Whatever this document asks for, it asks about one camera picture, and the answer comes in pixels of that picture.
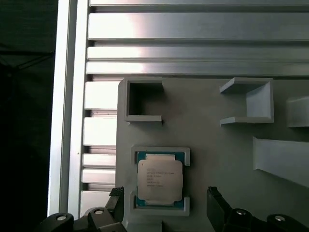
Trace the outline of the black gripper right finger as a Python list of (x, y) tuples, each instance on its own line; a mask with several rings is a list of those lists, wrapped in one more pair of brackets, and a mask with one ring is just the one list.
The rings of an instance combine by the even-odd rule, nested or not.
[(262, 221), (249, 211), (232, 208), (217, 187), (207, 189), (207, 217), (216, 232), (291, 232), (292, 222), (284, 216)]

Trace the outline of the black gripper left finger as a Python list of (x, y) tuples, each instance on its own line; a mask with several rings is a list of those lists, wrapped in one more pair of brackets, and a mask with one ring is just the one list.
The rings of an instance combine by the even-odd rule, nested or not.
[(56, 213), (40, 223), (41, 232), (124, 232), (124, 188), (113, 188), (104, 207), (94, 207), (74, 219), (69, 213)]

